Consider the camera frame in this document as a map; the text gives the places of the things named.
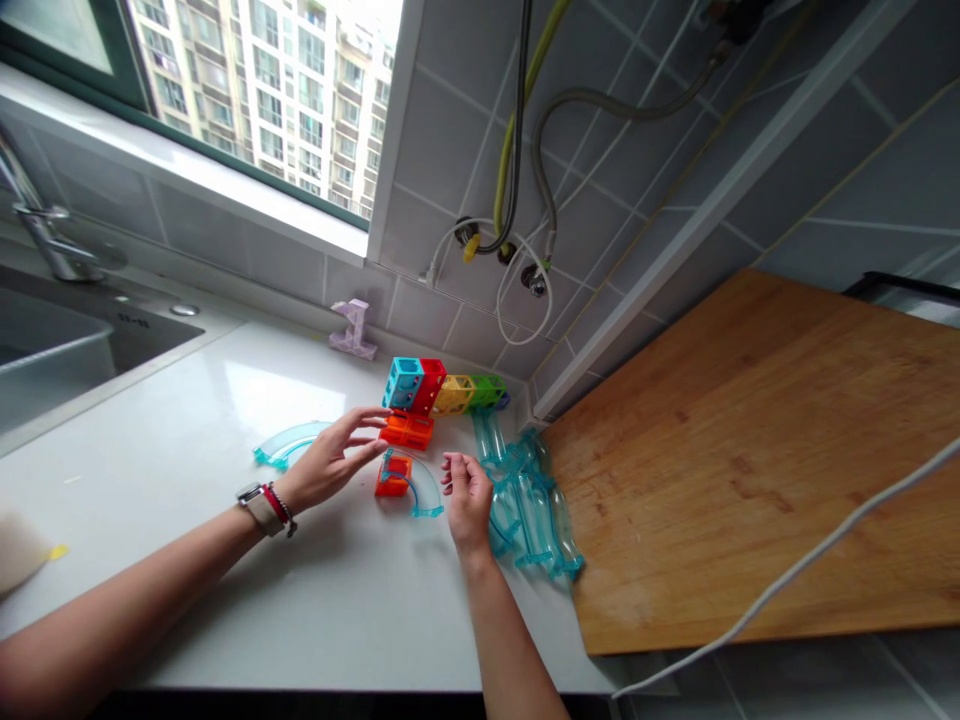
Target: bracelet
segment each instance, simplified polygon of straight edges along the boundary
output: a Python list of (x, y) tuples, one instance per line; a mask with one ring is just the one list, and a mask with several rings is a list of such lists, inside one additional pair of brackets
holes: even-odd
[(293, 513), (290, 512), (290, 508), (288, 508), (287, 504), (280, 499), (279, 495), (277, 495), (277, 491), (273, 489), (272, 482), (264, 485), (263, 491), (264, 494), (266, 494), (267, 499), (270, 501), (270, 504), (273, 506), (273, 509), (276, 511), (277, 517), (280, 518), (280, 522), (284, 524), (290, 523), (290, 527), (287, 528), (287, 537), (292, 538), (299, 526), (297, 525), (296, 520), (293, 519)]

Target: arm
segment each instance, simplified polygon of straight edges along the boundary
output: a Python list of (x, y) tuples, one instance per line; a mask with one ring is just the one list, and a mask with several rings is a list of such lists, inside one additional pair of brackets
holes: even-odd
[[(389, 410), (352, 410), (275, 483), (297, 515), (338, 492), (386, 442), (353, 437)], [(343, 450), (361, 448), (349, 458)], [(82, 717), (263, 534), (239, 506), (0, 643), (0, 716)]]
[(441, 480), (451, 496), (450, 532), (467, 586), (490, 720), (567, 718), (567, 710), (527, 631), (487, 537), (493, 484), (476, 459), (445, 453)]

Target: wooden cutting board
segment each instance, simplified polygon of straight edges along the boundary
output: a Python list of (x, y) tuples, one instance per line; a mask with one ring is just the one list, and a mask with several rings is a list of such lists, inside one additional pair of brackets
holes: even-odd
[[(960, 435), (960, 332), (743, 271), (550, 427), (591, 655), (726, 631)], [(883, 505), (739, 641), (960, 622), (960, 461)]]

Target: faucet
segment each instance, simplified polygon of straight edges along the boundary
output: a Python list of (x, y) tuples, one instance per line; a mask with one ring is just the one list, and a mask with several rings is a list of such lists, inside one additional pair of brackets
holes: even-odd
[(119, 270), (127, 264), (126, 256), (107, 243), (98, 243), (92, 252), (62, 235), (55, 220), (67, 220), (70, 211), (43, 202), (30, 182), (10, 142), (10, 134), (0, 125), (0, 170), (17, 196), (13, 210), (30, 233), (40, 255), (58, 280), (66, 282), (99, 282), (104, 279), (100, 268)]

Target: white cord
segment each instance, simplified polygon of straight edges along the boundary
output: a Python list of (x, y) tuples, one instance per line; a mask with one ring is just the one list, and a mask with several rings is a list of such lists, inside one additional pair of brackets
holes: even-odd
[[(464, 220), (458, 222), (452, 228), (447, 230), (443, 237), (440, 238), (440, 242), (437, 243), (437, 249), (433, 251), (433, 260), (430, 261), (430, 267), (427, 268), (427, 272), (424, 275), (424, 281), (429, 287), (435, 288), (437, 286), (437, 266), (440, 261), (440, 251), (443, 249), (443, 246), (446, 244), (447, 240), (453, 237), (453, 233), (459, 230), (460, 228), (470, 225), (471, 223), (480, 223), (484, 225), (493, 226), (493, 220), (490, 218), (470, 218), (469, 220)], [(518, 250), (513, 254), (513, 257), (510, 258), (510, 263), (507, 265), (507, 269), (503, 273), (503, 277), (500, 279), (500, 287), (497, 288), (497, 327), (500, 328), (500, 334), (503, 336), (503, 339), (507, 341), (508, 345), (526, 345), (527, 343), (533, 342), (537, 339), (537, 336), (543, 332), (547, 323), (550, 321), (550, 315), (553, 313), (553, 285), (550, 283), (550, 275), (547, 273), (547, 269), (544, 267), (543, 262), (533, 251), (533, 248), (530, 246), (530, 243), (526, 238), (520, 237), (518, 233), (513, 233), (513, 237), (516, 238), (517, 242), (520, 243), (522, 250)], [(500, 299), (503, 296), (503, 287), (506, 284), (507, 276), (510, 274), (510, 269), (513, 267), (513, 264), (523, 255), (523, 252), (526, 252), (530, 257), (533, 258), (533, 261), (537, 264), (537, 268), (540, 270), (540, 275), (543, 277), (543, 282), (547, 286), (547, 312), (543, 316), (543, 321), (531, 335), (525, 340), (511, 340), (507, 335), (506, 330), (503, 327), (503, 316), (500, 314)]]
[(753, 603), (753, 605), (750, 606), (750, 609), (743, 614), (743, 617), (737, 620), (737, 622), (734, 624), (732, 628), (727, 630), (727, 632), (725, 632), (723, 635), (718, 637), (712, 643), (710, 643), (709, 645), (704, 645), (699, 650), (696, 650), (692, 652), (690, 655), (687, 655), (687, 657), (685, 657), (683, 660), (675, 662), (673, 665), (670, 665), (669, 667), (664, 668), (660, 672), (654, 675), (651, 675), (646, 680), (643, 680), (638, 683), (634, 683), (633, 685), (627, 685), (627, 687), (621, 690), (617, 690), (617, 692), (615, 692), (612, 695), (612, 698), (616, 700), (620, 696), (633, 692), (634, 690), (641, 690), (645, 687), (648, 687), (653, 683), (659, 680), (662, 680), (668, 675), (672, 675), (677, 670), (687, 667), (687, 665), (690, 665), (696, 662), (697, 660), (702, 658), (704, 655), (712, 653), (714, 650), (719, 649), (723, 645), (726, 645), (728, 642), (733, 640), (733, 638), (739, 635), (740, 632), (760, 613), (760, 611), (763, 609), (763, 606), (766, 605), (768, 602), (770, 602), (771, 598), (773, 598), (774, 595), (776, 595), (778, 592), (783, 590), (783, 588), (785, 588), (787, 585), (793, 582), (793, 580), (797, 577), (797, 575), (799, 575), (804, 570), (806, 570), (807, 567), (809, 567), (813, 562), (815, 562), (821, 555), (823, 555), (825, 552), (827, 552), (827, 550), (829, 550), (834, 545), (836, 545), (837, 542), (839, 542), (844, 535), (850, 532), (850, 530), (853, 528), (854, 525), (860, 522), (860, 520), (863, 518), (864, 515), (869, 513), (878, 505), (885, 503), (894, 495), (898, 495), (899, 493), (903, 492), (907, 488), (913, 487), (914, 485), (919, 483), (921, 480), (926, 478), (928, 475), (939, 470), (940, 467), (945, 462), (947, 462), (947, 460), (953, 457), (953, 455), (956, 454), (958, 450), (960, 450), (960, 437), (958, 437), (952, 443), (947, 445), (943, 450), (941, 450), (932, 458), (930, 458), (923, 466), (914, 470), (910, 475), (907, 475), (907, 477), (905, 477), (903, 480), (896, 483), (895, 485), (891, 485), (886, 490), (883, 490), (882, 492), (877, 493), (872, 498), (870, 498), (865, 503), (863, 503), (863, 505), (861, 505), (852, 513), (850, 513), (850, 515), (847, 516), (847, 519), (844, 520), (842, 523), (840, 523), (839, 527), (837, 527), (836, 530), (834, 530), (832, 533), (827, 535), (827, 537), (825, 537), (819, 545), (817, 545), (813, 550), (811, 550), (806, 555), (804, 555), (799, 561), (797, 561), (797, 563), (793, 567), (787, 570), (772, 585), (770, 585), (770, 587), (764, 590), (763, 594), (761, 594), (760, 597), (758, 597), (756, 601)]

